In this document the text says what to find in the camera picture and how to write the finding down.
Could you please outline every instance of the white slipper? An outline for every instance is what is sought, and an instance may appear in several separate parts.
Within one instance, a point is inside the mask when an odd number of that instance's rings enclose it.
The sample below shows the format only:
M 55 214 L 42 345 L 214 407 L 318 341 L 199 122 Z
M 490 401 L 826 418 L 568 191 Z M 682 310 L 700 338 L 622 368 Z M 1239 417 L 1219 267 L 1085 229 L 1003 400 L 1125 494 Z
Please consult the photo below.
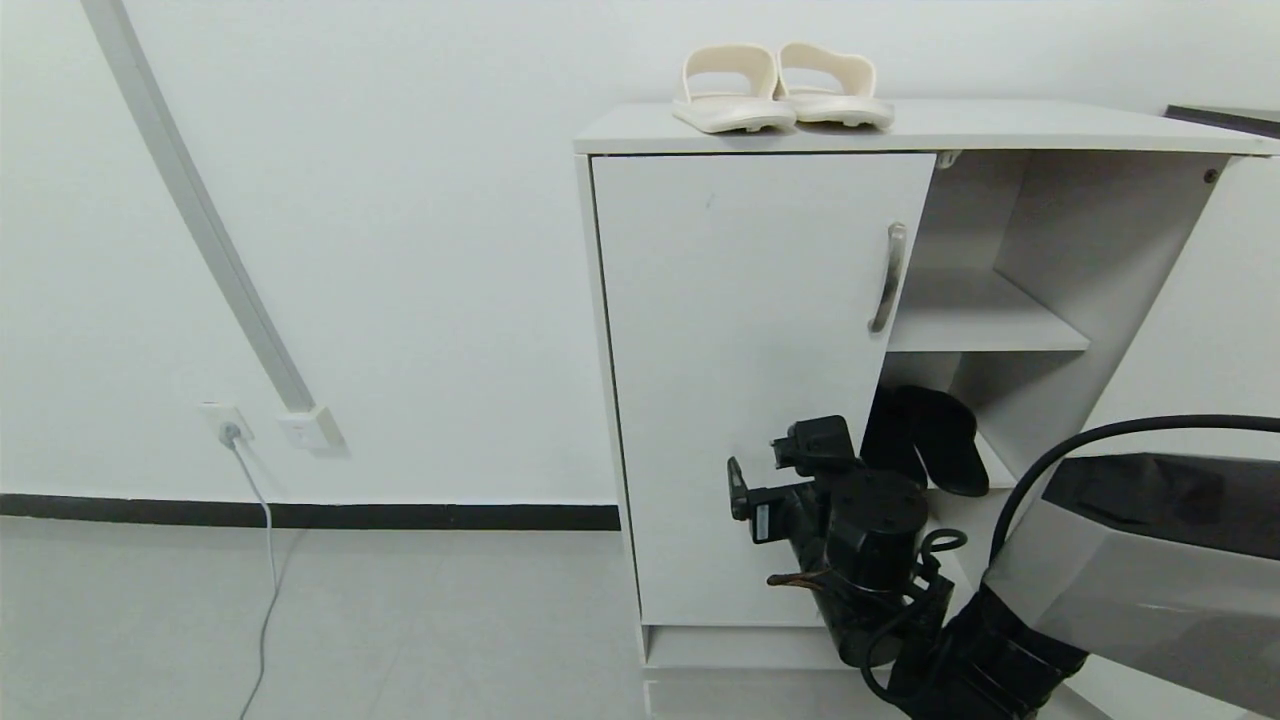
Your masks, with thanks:
M 823 87 L 790 87 L 783 73 L 804 68 L 827 73 L 842 92 Z M 893 106 L 876 95 L 876 65 L 861 55 L 838 55 L 806 42 L 791 42 L 778 51 L 778 87 L 773 96 L 791 105 L 801 123 L 845 123 L 849 127 L 893 124 Z
M 739 73 L 750 83 L 749 94 L 690 92 L 689 78 L 699 73 Z M 695 50 L 685 59 L 672 114 L 703 132 L 763 127 L 792 127 L 795 110 L 773 99 L 778 67 L 773 54 L 759 45 L 712 45 Z

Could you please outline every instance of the gray floor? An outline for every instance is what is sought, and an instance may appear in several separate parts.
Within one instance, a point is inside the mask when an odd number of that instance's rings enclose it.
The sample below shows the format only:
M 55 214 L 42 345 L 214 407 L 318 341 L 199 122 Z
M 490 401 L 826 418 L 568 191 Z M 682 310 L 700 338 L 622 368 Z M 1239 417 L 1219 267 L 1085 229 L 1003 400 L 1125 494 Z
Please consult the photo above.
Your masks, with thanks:
M 852 673 L 643 674 L 617 533 L 274 537 L 253 720 L 902 717 Z M 261 529 L 3 518 L 0 717 L 233 720 L 269 591 Z

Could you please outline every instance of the cabinet door handle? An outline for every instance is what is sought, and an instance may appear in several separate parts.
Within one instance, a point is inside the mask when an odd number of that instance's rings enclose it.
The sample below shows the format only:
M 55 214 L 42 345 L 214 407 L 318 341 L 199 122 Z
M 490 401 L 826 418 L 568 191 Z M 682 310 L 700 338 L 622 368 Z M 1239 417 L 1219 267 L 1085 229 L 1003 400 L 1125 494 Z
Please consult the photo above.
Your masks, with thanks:
M 867 329 L 873 333 L 882 332 L 888 323 L 888 314 L 893 309 L 893 297 L 902 287 L 904 255 L 906 255 L 906 225 L 893 223 L 888 227 L 888 261 L 884 263 L 884 286 L 881 290 L 881 302 L 876 307 L 876 316 L 867 323 Z

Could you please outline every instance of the cable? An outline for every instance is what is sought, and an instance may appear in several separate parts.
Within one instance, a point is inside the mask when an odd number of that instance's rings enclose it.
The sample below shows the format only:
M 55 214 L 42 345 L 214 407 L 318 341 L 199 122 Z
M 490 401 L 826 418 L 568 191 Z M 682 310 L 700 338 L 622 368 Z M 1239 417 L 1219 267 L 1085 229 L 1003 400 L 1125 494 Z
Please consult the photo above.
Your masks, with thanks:
M 1055 445 L 1048 452 L 1041 455 L 1027 473 L 1018 479 L 1014 489 L 1009 493 L 1005 506 L 1000 510 L 1000 519 L 996 520 L 996 530 L 991 538 L 989 561 L 996 561 L 996 555 L 1005 546 L 1009 536 L 1009 527 L 1014 523 L 1014 515 L 1032 486 L 1039 479 L 1044 470 L 1053 462 L 1061 460 L 1068 452 L 1085 446 L 1091 442 L 1106 439 L 1130 433 L 1144 433 L 1149 430 L 1172 430 L 1189 428 L 1213 428 L 1224 430 L 1258 430 L 1263 433 L 1280 433 L 1280 418 L 1265 418 L 1260 415 L 1161 415 L 1156 418 L 1139 418 L 1123 423 L 1111 423 L 1085 430 Z
M 219 442 L 236 455 L 236 461 L 239 462 L 241 470 L 244 473 L 244 479 L 248 480 L 248 487 L 253 491 L 257 503 L 262 506 L 262 515 L 266 516 L 266 559 L 271 565 L 271 602 L 266 606 L 266 615 L 262 616 L 262 628 L 257 633 L 257 679 L 253 682 L 253 689 L 250 691 L 248 698 L 244 701 L 244 707 L 241 708 L 239 720 L 244 720 L 250 706 L 253 705 L 253 698 L 257 697 L 257 689 L 262 687 L 262 676 L 266 674 L 266 628 L 271 621 L 271 611 L 275 610 L 275 601 L 280 597 L 280 578 L 275 571 L 275 548 L 271 547 L 271 530 L 274 529 L 271 506 L 262 500 L 262 493 L 259 492 L 257 483 L 253 482 L 253 475 L 248 471 L 248 465 L 244 464 L 244 457 L 239 454 L 239 448 L 236 447 L 236 439 L 239 437 L 239 427 L 234 423 L 223 423 Z
M 924 541 L 920 542 L 920 559 L 925 564 L 925 566 L 932 565 L 933 569 L 936 570 L 937 560 L 933 557 L 934 552 L 946 552 L 948 550 L 956 550 L 964 547 L 965 543 L 968 542 L 969 542 L 969 536 L 964 534 L 960 530 L 955 530 L 951 528 L 941 528 L 933 530 L 929 534 L 924 536 Z M 946 659 L 947 653 L 951 652 L 951 637 L 948 635 L 947 639 L 942 642 L 942 646 L 938 648 L 937 655 L 933 657 L 933 662 L 929 665 L 929 673 L 925 675 L 924 682 L 911 694 L 900 696 L 891 693 L 888 688 L 881 685 L 879 680 L 876 679 L 876 675 L 872 674 L 872 653 L 876 651 L 876 646 L 879 644 L 879 642 L 884 639 L 891 632 L 893 632 L 893 628 L 897 628 L 899 625 L 901 625 L 908 620 L 913 620 L 918 614 L 923 612 L 933 601 L 933 597 L 937 594 L 936 587 L 937 585 L 931 585 L 924 596 L 918 598 L 911 605 L 908 605 L 906 607 L 900 610 L 897 615 L 895 615 L 887 623 L 877 628 L 867 638 L 867 644 L 863 647 L 863 666 L 859 667 L 859 670 L 861 671 L 863 682 L 867 683 L 867 688 L 870 689 L 876 694 L 876 697 L 881 698 L 884 702 L 900 706 L 918 700 L 929 688 L 933 687 L 933 683 L 937 682 L 938 671 L 942 669 L 942 662 Z

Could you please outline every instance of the wall outlet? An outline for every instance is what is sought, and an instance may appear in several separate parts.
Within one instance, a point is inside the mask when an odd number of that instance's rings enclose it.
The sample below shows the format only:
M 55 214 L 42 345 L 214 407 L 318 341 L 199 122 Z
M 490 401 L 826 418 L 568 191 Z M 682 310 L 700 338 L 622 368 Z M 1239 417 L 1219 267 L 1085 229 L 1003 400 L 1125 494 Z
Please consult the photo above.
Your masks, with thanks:
M 300 450 L 329 450 L 343 443 L 333 413 L 324 405 L 315 406 L 310 413 L 280 415 L 279 421 L 289 445 Z
M 200 409 L 200 414 L 205 416 L 205 421 L 209 423 L 209 428 L 214 432 L 214 437 L 219 441 L 223 439 L 223 423 L 234 423 L 238 425 L 241 439 L 253 439 L 253 430 L 248 429 L 248 423 L 239 414 L 239 407 L 225 402 L 201 402 L 197 407 Z

